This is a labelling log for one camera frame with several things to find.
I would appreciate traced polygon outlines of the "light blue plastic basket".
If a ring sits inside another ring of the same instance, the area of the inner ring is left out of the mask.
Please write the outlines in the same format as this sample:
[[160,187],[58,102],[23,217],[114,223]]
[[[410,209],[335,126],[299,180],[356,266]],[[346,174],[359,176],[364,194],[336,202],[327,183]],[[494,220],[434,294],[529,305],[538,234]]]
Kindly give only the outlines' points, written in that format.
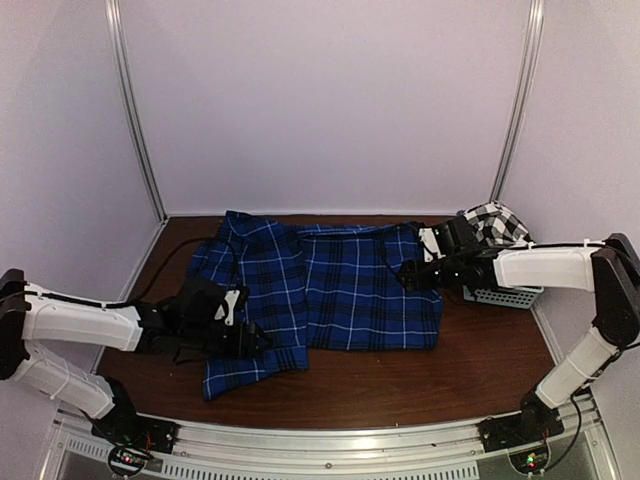
[[543,287],[517,287],[517,288],[493,288],[471,289],[462,287],[463,298],[469,302],[493,305],[499,307],[513,308],[519,310],[530,310],[534,302],[544,292]]

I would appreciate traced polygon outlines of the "blue plaid long sleeve shirt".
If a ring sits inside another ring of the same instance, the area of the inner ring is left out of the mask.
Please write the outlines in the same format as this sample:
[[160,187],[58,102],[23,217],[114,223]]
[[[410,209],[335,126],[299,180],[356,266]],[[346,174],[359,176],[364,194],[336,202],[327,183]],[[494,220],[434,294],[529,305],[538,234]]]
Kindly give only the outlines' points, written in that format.
[[441,295],[410,292],[396,277],[404,262],[423,257],[420,227],[290,225],[227,212],[186,273],[223,287],[248,287],[240,315],[270,335],[273,346],[253,358],[210,358],[204,399],[280,372],[306,370],[311,349],[434,349],[444,313]]

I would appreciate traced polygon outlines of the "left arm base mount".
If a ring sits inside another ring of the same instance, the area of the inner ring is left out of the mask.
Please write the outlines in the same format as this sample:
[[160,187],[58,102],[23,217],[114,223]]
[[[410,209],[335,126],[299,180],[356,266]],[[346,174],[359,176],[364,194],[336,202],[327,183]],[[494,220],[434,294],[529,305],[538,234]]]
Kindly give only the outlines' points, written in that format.
[[178,425],[172,421],[140,415],[124,385],[110,377],[105,380],[113,393],[114,406],[100,419],[89,417],[92,433],[113,445],[171,454]]

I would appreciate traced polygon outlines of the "black white checked shirt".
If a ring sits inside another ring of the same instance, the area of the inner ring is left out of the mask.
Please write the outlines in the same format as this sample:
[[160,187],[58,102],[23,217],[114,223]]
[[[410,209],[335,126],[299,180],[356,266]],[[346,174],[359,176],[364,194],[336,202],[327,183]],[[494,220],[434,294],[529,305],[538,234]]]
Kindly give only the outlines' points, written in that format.
[[481,245],[519,245],[532,242],[529,229],[504,204],[490,201],[470,209],[461,215],[475,230]]

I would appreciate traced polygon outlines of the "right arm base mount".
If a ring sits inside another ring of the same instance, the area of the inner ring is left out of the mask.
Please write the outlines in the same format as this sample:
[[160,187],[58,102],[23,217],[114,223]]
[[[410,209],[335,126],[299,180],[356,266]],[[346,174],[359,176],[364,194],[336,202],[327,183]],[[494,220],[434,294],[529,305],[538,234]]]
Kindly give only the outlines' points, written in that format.
[[477,428],[486,453],[542,442],[565,431],[558,409],[549,408],[533,390],[521,400],[519,412],[488,417]]

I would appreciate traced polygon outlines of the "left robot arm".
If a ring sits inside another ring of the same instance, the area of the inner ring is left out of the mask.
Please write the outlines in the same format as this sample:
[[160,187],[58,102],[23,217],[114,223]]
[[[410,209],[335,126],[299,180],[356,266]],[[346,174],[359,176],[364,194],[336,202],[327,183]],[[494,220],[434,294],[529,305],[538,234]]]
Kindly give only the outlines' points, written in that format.
[[144,424],[125,387],[91,374],[41,346],[43,340],[99,345],[141,354],[251,358],[273,344],[240,313],[243,285],[222,287],[198,277],[157,303],[122,303],[66,296],[29,283],[19,269],[1,278],[1,378],[23,382],[71,404],[123,444],[137,442]]

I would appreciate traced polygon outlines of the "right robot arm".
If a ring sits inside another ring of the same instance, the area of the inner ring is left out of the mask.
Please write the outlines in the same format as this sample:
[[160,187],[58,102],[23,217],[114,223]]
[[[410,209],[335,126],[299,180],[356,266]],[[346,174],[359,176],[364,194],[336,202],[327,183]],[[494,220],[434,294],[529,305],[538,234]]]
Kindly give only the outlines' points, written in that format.
[[512,430],[535,440],[551,412],[612,362],[639,344],[639,257],[626,235],[580,243],[482,245],[456,217],[417,235],[420,260],[406,261],[396,277],[409,291],[467,287],[564,288],[591,292],[596,315],[577,345],[522,399]]

